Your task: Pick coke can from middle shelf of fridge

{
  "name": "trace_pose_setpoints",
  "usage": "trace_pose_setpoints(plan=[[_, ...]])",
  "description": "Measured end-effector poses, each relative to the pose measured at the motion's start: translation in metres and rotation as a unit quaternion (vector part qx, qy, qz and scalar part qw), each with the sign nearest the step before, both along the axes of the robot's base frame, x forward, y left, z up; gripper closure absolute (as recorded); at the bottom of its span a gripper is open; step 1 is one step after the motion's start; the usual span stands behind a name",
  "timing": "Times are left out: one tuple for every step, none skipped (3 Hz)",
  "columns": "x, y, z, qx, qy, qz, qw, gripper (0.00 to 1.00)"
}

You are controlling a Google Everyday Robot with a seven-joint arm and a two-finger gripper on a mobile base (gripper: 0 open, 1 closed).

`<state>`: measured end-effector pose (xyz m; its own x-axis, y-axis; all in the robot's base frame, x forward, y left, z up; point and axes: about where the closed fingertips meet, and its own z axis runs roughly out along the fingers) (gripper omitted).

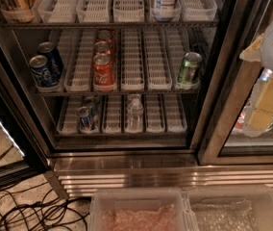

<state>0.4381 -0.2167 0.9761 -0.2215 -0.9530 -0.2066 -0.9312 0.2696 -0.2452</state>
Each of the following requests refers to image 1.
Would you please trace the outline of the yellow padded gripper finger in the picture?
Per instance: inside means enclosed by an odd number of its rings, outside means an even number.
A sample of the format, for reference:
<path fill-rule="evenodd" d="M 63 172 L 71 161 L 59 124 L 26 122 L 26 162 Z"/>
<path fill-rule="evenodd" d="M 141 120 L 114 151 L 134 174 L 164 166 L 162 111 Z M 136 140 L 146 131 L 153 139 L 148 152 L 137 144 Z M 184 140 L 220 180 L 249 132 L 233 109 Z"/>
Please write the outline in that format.
<path fill-rule="evenodd" d="M 250 105 L 246 108 L 243 134 L 258 137 L 273 124 L 273 77 L 259 79 L 253 86 Z"/>

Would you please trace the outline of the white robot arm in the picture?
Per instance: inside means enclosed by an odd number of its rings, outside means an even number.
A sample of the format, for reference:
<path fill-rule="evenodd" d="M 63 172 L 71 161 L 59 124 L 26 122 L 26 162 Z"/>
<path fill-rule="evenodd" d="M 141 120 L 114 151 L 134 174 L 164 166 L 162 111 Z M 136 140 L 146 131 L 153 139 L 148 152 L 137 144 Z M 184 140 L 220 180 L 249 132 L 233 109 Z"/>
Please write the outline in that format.
<path fill-rule="evenodd" d="M 245 108 L 243 134 L 258 137 L 273 125 L 273 21 L 239 57 L 245 62 L 258 62 L 269 71 L 267 80 L 259 77 L 256 81 Z"/>

